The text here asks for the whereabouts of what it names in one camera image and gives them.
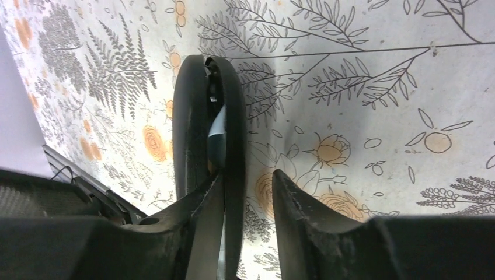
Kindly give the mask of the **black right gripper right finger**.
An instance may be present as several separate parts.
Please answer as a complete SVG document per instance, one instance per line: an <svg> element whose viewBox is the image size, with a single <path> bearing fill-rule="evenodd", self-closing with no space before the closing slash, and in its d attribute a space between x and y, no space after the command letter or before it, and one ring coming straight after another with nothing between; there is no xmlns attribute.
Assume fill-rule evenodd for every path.
<svg viewBox="0 0 495 280"><path fill-rule="evenodd" d="M272 177L282 279L493 279L494 218L350 219Z"/></svg>

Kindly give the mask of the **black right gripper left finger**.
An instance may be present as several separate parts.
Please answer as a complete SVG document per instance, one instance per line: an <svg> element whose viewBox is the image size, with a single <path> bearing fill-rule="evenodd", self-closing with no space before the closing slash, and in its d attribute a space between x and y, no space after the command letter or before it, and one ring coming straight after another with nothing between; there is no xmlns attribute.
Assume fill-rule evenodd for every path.
<svg viewBox="0 0 495 280"><path fill-rule="evenodd" d="M215 174L138 224L95 216L2 218L1 278L215 279L223 190Z"/></svg>

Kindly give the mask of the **light blue cleaning cloth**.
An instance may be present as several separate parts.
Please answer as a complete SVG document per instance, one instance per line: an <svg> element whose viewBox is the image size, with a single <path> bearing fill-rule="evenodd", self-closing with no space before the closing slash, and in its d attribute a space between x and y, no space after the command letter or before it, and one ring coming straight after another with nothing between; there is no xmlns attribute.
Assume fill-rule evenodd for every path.
<svg viewBox="0 0 495 280"><path fill-rule="evenodd" d="M208 158L218 168L225 166L226 158L226 105L223 105L210 127L207 138Z"/></svg>

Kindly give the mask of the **black glasses case tan lining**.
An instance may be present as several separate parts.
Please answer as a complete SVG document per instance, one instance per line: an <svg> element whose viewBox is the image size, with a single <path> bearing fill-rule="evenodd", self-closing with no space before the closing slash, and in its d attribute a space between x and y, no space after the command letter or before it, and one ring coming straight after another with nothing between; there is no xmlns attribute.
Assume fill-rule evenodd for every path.
<svg viewBox="0 0 495 280"><path fill-rule="evenodd" d="M173 96L173 160L178 199L203 183L220 184L219 252L215 275L235 279L243 243L246 197L247 128L245 101L233 65L222 57L188 56ZM208 158L212 122L226 105L226 158L223 168Z"/></svg>

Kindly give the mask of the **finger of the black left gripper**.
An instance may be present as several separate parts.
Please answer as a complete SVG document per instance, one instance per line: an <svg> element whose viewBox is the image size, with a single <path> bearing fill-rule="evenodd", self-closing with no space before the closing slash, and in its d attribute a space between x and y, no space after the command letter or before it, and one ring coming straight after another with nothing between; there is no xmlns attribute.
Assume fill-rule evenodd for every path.
<svg viewBox="0 0 495 280"><path fill-rule="evenodd" d="M73 184L1 170L1 218L100 216L100 208Z"/></svg>

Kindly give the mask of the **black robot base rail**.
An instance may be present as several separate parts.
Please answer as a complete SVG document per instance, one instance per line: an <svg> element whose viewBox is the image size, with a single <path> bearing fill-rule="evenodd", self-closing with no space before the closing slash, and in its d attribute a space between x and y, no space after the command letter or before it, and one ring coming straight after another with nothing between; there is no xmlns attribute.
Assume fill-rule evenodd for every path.
<svg viewBox="0 0 495 280"><path fill-rule="evenodd" d="M71 183L100 204L102 215L121 224L138 224L148 215L48 145L42 146L55 178Z"/></svg>

